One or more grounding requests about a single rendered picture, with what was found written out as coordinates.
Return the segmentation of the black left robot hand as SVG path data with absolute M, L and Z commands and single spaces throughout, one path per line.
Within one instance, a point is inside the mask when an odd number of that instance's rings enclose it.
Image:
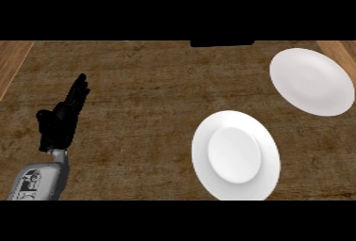
M 89 92 L 86 75 L 82 73 L 65 100 L 58 103 L 55 109 L 37 111 L 36 118 L 42 134 L 39 150 L 42 152 L 48 153 L 54 149 L 65 150 L 70 147 Z

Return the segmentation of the white plate with flat centre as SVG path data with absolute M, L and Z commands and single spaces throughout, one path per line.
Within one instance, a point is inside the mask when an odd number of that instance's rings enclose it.
M 254 117 L 225 110 L 203 120 L 192 138 L 192 165 L 206 190 L 219 200 L 257 201 L 272 195 L 280 152 Z

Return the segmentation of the plain white plate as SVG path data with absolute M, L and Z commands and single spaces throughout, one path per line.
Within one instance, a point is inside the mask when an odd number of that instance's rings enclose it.
M 309 114 L 342 115 L 355 103 L 355 85 L 340 64 L 305 48 L 283 50 L 271 62 L 271 79 L 290 104 Z

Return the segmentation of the black appliance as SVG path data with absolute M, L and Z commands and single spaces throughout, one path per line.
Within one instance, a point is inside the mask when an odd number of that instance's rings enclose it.
M 228 47 L 249 46 L 254 44 L 254 40 L 191 40 L 191 46 L 198 47 Z

